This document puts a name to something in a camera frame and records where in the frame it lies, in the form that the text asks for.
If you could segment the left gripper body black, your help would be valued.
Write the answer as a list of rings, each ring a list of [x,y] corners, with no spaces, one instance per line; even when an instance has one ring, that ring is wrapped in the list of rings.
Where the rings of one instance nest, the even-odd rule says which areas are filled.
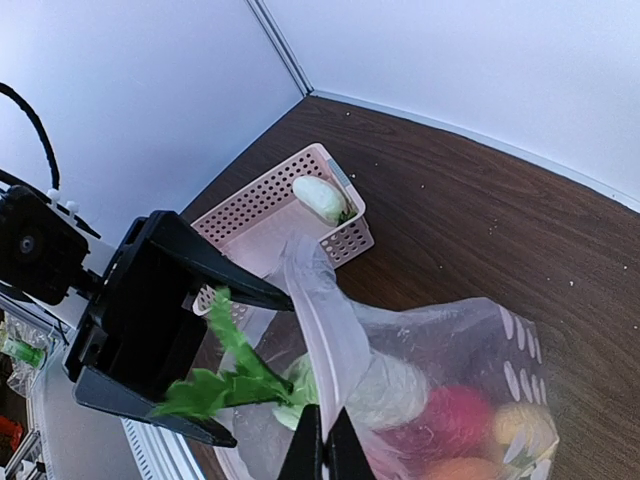
[[[93,367],[149,400],[160,400],[187,376],[207,326],[184,306],[195,290],[194,276],[156,243],[191,230],[169,211],[134,222],[64,361],[72,382]]]

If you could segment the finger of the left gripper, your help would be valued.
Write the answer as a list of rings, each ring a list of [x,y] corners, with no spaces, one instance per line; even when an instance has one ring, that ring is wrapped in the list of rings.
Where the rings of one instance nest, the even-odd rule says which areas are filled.
[[[234,448],[237,440],[215,420],[197,420],[176,415],[153,416],[156,404],[93,367],[84,367],[73,387],[82,406],[111,415],[163,427],[200,443]]]
[[[235,302],[274,311],[294,310],[284,291],[229,260],[175,212],[164,213],[164,252],[201,284],[227,287]]]

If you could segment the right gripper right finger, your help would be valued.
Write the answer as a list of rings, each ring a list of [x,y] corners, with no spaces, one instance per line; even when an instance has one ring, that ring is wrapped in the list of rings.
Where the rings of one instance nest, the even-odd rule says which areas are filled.
[[[324,446],[330,480],[375,480],[354,426],[343,408]]]

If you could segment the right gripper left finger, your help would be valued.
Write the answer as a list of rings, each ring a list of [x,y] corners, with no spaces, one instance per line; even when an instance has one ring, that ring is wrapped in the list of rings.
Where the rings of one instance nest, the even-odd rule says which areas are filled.
[[[281,480],[320,480],[324,459],[320,408],[307,405],[281,468]]]

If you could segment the white toy vegetable front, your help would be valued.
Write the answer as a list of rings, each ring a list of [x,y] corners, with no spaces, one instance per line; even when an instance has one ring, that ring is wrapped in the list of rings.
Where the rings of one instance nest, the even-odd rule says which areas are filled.
[[[208,420],[222,409],[273,403],[276,420],[295,430],[303,409],[320,403],[309,355],[296,358],[281,374],[268,368],[235,325],[226,288],[215,292],[207,323],[225,352],[232,356],[232,368],[217,372],[193,369],[189,379],[169,386],[152,414]],[[346,409],[357,423],[379,431],[415,419],[429,397],[429,381],[419,369],[393,356],[373,352],[369,369],[347,399]]]

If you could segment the white toy vegetable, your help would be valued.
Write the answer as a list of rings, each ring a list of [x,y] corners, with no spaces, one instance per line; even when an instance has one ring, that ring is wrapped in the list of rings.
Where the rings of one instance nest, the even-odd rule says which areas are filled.
[[[235,325],[226,288],[215,292],[207,323],[225,352],[232,356],[232,368],[217,372],[193,369],[189,379],[169,386],[152,414],[208,420],[222,409],[273,403],[276,420],[295,430],[303,409],[320,403],[309,355],[296,358],[281,374],[268,368]],[[347,399],[346,409],[357,423],[379,431],[415,419],[429,397],[429,381],[419,369],[393,356],[373,352],[369,369]]]
[[[350,220],[356,211],[333,184],[315,176],[301,176],[292,183],[294,196],[327,225],[336,227]]]

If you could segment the red toy fruit front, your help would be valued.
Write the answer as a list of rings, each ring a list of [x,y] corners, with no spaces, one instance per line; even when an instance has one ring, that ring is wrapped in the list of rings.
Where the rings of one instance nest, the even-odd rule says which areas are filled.
[[[405,453],[458,456],[485,443],[493,417],[494,409],[483,392],[462,385],[443,386],[431,392],[415,419],[380,434]]]

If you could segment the orange toy fruit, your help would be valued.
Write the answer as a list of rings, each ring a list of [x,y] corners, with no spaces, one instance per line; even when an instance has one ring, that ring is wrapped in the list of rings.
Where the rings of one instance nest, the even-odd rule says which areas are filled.
[[[502,476],[501,468],[488,460],[458,457],[436,461],[424,475],[428,480],[495,480]]]

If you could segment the clear zip top bag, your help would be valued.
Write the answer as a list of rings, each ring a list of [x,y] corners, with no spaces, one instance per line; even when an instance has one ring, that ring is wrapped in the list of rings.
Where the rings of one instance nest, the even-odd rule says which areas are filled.
[[[533,322],[486,298],[393,311],[350,299],[323,248],[294,235],[264,277],[291,312],[239,328],[303,405],[345,413],[379,479],[546,479],[559,443]]]

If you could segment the yellow toy fruit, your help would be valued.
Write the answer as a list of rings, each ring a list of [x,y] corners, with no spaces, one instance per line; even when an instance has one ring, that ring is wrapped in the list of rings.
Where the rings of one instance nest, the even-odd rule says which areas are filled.
[[[504,449],[502,461],[516,462],[550,459],[559,437],[549,410],[530,403],[510,403],[495,413],[493,436]]]

